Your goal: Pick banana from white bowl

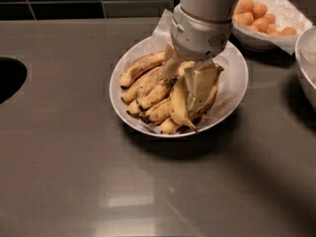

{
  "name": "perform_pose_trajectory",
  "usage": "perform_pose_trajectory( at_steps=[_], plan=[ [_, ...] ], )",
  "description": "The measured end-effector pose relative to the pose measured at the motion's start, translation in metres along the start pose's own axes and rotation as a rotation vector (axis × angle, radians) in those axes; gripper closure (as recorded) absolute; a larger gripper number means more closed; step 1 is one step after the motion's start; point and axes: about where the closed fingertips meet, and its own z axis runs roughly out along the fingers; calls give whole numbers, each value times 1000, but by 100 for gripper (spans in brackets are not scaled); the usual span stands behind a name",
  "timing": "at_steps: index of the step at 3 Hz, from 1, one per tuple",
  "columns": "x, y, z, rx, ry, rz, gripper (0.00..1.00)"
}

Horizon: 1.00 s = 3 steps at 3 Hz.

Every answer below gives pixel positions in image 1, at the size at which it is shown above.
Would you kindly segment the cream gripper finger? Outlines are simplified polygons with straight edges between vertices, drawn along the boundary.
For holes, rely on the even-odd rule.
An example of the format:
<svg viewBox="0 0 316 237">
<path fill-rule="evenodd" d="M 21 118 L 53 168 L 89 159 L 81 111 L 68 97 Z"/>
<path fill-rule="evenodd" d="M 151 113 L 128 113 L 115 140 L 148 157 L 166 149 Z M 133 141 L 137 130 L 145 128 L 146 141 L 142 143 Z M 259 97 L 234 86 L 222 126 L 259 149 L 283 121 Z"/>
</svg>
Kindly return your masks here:
<svg viewBox="0 0 316 237">
<path fill-rule="evenodd" d="M 188 89 L 187 110 L 200 108 L 207 100 L 215 83 L 219 65 L 213 62 L 198 62 L 185 69 L 185 81 Z"/>
<path fill-rule="evenodd" d="M 168 42 L 164 50 L 164 61 L 161 69 L 161 76 L 164 80 L 172 78 L 184 59 L 176 52 L 173 44 Z"/>
</svg>

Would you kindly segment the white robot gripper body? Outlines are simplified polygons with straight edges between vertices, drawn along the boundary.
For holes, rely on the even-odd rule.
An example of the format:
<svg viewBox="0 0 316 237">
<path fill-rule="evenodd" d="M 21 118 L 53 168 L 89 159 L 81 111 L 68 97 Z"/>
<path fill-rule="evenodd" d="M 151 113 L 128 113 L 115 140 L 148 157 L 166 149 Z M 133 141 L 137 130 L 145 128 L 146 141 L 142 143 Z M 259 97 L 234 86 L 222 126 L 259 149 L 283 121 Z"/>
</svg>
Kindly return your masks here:
<svg viewBox="0 0 316 237">
<path fill-rule="evenodd" d="M 187 60 L 208 60 L 228 42 L 232 20 L 213 22 L 190 15 L 180 5 L 174 9 L 170 35 L 176 52 Z"/>
</svg>

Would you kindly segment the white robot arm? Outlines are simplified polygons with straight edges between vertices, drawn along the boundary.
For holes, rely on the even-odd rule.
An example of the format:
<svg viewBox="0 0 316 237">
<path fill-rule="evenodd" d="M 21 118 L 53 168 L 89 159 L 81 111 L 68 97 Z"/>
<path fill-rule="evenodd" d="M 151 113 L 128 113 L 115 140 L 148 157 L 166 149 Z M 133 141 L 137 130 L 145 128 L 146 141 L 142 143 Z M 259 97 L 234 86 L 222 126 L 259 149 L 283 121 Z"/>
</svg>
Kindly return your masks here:
<svg viewBox="0 0 316 237">
<path fill-rule="evenodd" d="M 175 54 L 167 61 L 163 77 L 171 78 L 178 66 L 191 60 L 186 75 L 187 110 L 201 107 L 211 90 L 208 67 L 220 54 L 232 31 L 232 16 L 239 0 L 180 0 L 173 12 L 170 36 Z"/>
</svg>

